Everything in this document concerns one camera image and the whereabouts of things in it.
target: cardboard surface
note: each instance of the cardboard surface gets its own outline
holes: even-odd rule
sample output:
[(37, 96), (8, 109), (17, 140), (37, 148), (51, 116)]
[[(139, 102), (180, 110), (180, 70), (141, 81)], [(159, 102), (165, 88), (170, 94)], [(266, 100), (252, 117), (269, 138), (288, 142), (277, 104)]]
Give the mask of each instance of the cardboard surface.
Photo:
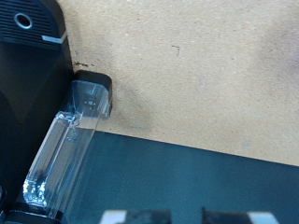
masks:
[(58, 2), (113, 80), (98, 130), (299, 165), (298, 1)]

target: small mark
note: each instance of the small mark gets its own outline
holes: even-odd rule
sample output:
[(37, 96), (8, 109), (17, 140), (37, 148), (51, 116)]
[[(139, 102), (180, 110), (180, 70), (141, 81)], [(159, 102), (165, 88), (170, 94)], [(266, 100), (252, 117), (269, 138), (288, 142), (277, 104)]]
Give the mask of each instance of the small mark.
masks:
[(249, 139), (249, 140), (246, 140), (246, 141), (243, 143), (242, 147), (243, 147), (244, 149), (248, 149), (248, 148), (250, 148), (250, 145), (251, 145), (251, 140)]
[(86, 63), (74, 62), (74, 65), (81, 65), (83, 67), (88, 67)]
[(139, 130), (147, 130), (145, 127), (138, 127), (138, 126), (129, 126), (129, 128), (139, 129)]
[(173, 45), (173, 46), (171, 46), (171, 47), (173, 47), (173, 48), (176, 48), (176, 49), (177, 49), (177, 51), (178, 51), (178, 52), (177, 52), (177, 57), (178, 57), (178, 56), (179, 56), (179, 50), (180, 50), (179, 46), (174, 46), (174, 45)]

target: round hole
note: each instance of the round hole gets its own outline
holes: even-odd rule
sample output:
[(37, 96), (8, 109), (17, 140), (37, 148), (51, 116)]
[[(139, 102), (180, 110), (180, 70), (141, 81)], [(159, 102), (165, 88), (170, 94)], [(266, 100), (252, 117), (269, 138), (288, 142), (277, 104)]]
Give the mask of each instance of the round hole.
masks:
[(32, 27), (32, 21), (29, 16), (18, 13), (15, 15), (15, 22), (22, 28), (22, 29), (30, 29)]

